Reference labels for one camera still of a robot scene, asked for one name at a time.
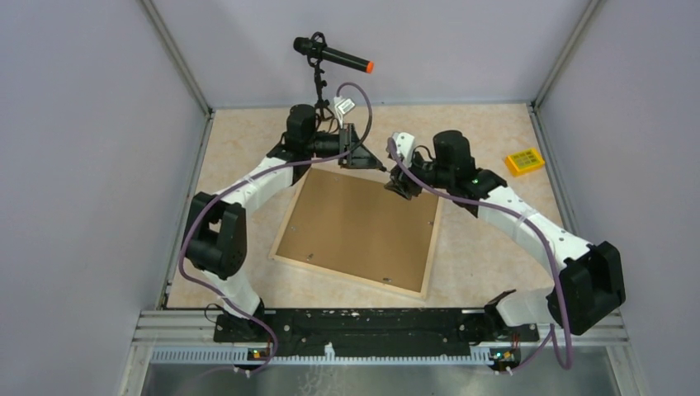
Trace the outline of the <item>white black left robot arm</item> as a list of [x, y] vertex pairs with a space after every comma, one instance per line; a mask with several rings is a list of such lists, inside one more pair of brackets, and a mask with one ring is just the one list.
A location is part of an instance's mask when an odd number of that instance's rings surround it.
[[335, 161], [341, 168], [378, 170], [385, 166], [364, 144], [354, 125], [337, 134], [319, 131], [311, 105], [294, 105], [286, 130], [263, 160], [232, 186], [215, 194], [201, 191], [192, 199], [179, 253], [178, 269], [188, 260], [206, 277], [204, 287], [234, 316], [233, 329], [245, 341], [265, 328], [263, 301], [242, 270], [248, 251], [248, 217], [278, 192], [294, 186], [316, 163]]

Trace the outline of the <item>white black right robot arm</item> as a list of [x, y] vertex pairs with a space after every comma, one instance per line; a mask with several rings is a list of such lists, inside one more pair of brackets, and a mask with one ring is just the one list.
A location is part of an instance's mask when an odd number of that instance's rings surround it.
[[508, 235], [554, 281], [551, 288], [507, 290], [492, 299], [484, 328], [493, 339], [505, 340], [530, 323], [555, 324], [580, 336], [626, 302], [618, 249], [580, 238], [531, 207], [501, 176], [476, 165], [461, 131], [435, 134], [428, 156], [413, 135], [395, 132], [387, 152], [396, 165], [386, 189], [406, 200], [427, 191], [452, 201]]

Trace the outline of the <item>white wooden photo frame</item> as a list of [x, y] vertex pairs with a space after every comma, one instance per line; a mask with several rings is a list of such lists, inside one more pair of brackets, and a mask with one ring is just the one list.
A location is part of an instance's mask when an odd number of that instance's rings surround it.
[[443, 202], [406, 200], [380, 181], [311, 168], [272, 245], [277, 262], [424, 300]]

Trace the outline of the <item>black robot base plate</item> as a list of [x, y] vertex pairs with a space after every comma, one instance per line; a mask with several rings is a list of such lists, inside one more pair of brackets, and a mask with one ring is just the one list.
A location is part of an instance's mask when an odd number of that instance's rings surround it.
[[278, 357], [467, 356], [487, 342], [537, 342], [534, 324], [507, 328], [483, 309], [267, 309], [257, 323], [227, 313], [215, 322], [218, 343], [260, 343]]

